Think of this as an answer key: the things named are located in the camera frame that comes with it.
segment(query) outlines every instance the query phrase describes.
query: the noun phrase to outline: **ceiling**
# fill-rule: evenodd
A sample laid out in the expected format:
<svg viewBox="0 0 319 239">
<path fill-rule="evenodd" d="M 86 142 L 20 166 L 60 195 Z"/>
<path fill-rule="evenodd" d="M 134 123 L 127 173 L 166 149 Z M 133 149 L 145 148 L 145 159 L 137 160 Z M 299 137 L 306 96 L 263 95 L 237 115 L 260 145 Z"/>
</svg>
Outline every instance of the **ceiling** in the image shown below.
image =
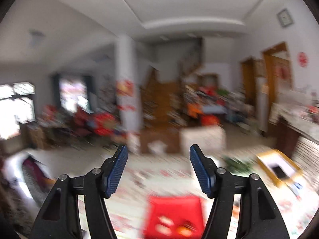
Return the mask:
<svg viewBox="0 0 319 239">
<path fill-rule="evenodd" d="M 50 71 L 91 55 L 127 33 L 146 43 L 196 36 L 237 37 L 260 0 L 16 0 L 0 25 L 0 64 L 43 64 Z M 30 46 L 29 30 L 42 32 Z"/>
<path fill-rule="evenodd" d="M 107 45 L 92 52 L 83 54 L 60 68 L 62 72 L 72 73 L 74 70 L 81 73 L 92 73 L 114 61 L 114 46 Z"/>
</svg>

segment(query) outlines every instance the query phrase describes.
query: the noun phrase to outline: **window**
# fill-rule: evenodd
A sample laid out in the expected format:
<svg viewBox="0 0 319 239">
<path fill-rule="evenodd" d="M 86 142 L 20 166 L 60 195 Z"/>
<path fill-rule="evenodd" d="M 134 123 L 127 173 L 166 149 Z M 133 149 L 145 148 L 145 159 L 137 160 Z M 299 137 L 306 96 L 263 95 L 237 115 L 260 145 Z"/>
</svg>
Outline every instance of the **window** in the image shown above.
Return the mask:
<svg viewBox="0 0 319 239">
<path fill-rule="evenodd" d="M 61 106 L 70 112 L 77 112 L 77 105 L 89 112 L 87 87 L 80 78 L 62 78 L 60 80 Z"/>
<path fill-rule="evenodd" d="M 10 98 L 13 95 L 14 91 L 10 85 L 0 85 L 0 99 Z"/>
<path fill-rule="evenodd" d="M 29 98 L 34 92 L 34 85 L 28 82 L 0 86 L 0 137 L 2 139 L 20 134 L 18 122 L 26 123 L 35 120 L 33 100 Z"/>
<path fill-rule="evenodd" d="M 14 92 L 20 95 L 27 95 L 34 93 L 34 85 L 30 84 L 29 82 L 20 82 L 15 83 L 13 85 Z"/>
</svg>

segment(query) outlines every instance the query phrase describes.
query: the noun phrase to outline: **cardboard box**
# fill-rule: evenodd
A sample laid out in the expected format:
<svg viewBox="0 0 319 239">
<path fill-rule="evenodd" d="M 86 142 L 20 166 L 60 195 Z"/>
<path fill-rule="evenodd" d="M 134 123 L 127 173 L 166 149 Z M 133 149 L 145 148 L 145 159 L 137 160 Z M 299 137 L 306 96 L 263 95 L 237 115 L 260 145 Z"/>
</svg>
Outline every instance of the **cardboard box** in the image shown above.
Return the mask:
<svg viewBox="0 0 319 239">
<path fill-rule="evenodd" d="M 266 158 L 269 158 L 271 155 L 273 155 L 274 159 L 282 159 L 285 161 L 292 169 L 294 169 L 294 173 L 291 173 L 291 175 L 288 175 L 289 178 L 287 179 L 279 179 L 276 174 L 264 163 Z M 264 153 L 260 153 L 257 155 L 257 162 L 260 165 L 260 167 L 267 173 L 267 175 L 272 179 L 273 183 L 277 187 L 281 187 L 286 184 L 290 184 L 293 182 L 294 178 L 299 177 L 302 175 L 302 170 L 299 166 L 297 166 L 289 157 L 287 157 L 285 154 L 280 152 L 279 150 L 270 150 Z"/>
<path fill-rule="evenodd" d="M 178 128 L 153 128 L 140 132 L 140 150 L 142 154 L 151 154 L 148 144 L 154 141 L 162 141 L 167 145 L 167 154 L 180 153 L 180 135 Z"/>
</svg>

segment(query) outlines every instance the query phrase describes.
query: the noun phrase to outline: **ceiling light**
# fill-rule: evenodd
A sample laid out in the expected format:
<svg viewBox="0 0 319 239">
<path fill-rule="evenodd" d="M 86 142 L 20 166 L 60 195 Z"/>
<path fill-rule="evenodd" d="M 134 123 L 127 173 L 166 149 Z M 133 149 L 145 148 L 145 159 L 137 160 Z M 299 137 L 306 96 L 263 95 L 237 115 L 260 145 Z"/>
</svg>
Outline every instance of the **ceiling light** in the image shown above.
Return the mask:
<svg viewBox="0 0 319 239">
<path fill-rule="evenodd" d="M 168 40 L 169 40 L 169 38 L 166 37 L 166 36 L 160 36 L 160 38 L 161 38 L 162 40 L 164 40 L 164 41 L 168 41 Z"/>
<path fill-rule="evenodd" d="M 187 36 L 189 36 L 189 37 L 197 37 L 194 33 L 187 33 Z"/>
</svg>

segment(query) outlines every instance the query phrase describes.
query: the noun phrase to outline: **yellow frame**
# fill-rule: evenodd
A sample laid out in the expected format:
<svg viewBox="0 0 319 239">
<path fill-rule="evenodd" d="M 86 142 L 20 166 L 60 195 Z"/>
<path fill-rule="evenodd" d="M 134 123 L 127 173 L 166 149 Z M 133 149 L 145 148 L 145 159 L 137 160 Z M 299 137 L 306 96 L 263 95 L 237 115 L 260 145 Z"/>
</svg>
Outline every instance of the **yellow frame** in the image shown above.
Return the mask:
<svg viewBox="0 0 319 239">
<path fill-rule="evenodd" d="M 282 158 L 284 158 L 292 167 L 294 167 L 296 169 L 296 173 L 289 179 L 285 179 L 285 180 L 280 180 L 271 170 L 268 169 L 268 167 L 266 165 L 264 165 L 264 163 L 261 161 L 260 158 L 262 158 L 263 156 L 267 156 L 267 155 L 271 155 L 271 154 L 279 154 Z M 301 168 L 296 165 L 288 156 L 286 156 L 285 154 L 283 154 L 282 152 L 280 152 L 277 149 L 273 149 L 270 151 L 266 151 L 263 153 L 260 153 L 257 156 L 257 162 L 259 164 L 259 166 L 265 171 L 265 173 L 267 173 L 267 175 L 272 179 L 273 183 L 277 186 L 277 187 L 281 187 L 284 186 L 286 184 L 290 184 L 293 182 L 294 178 L 299 177 L 302 175 L 302 170 Z"/>
</svg>

